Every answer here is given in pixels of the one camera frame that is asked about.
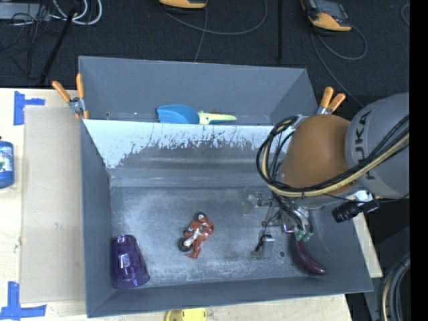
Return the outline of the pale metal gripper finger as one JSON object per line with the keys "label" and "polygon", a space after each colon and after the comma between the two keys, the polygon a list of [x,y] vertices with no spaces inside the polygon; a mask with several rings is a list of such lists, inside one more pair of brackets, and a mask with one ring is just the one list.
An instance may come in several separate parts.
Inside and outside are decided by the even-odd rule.
{"label": "pale metal gripper finger", "polygon": [[263,234],[253,251],[251,256],[253,259],[269,259],[275,244],[275,239],[270,234]]}
{"label": "pale metal gripper finger", "polygon": [[245,199],[245,214],[261,211],[272,206],[272,198],[266,197],[262,192],[248,193]]}

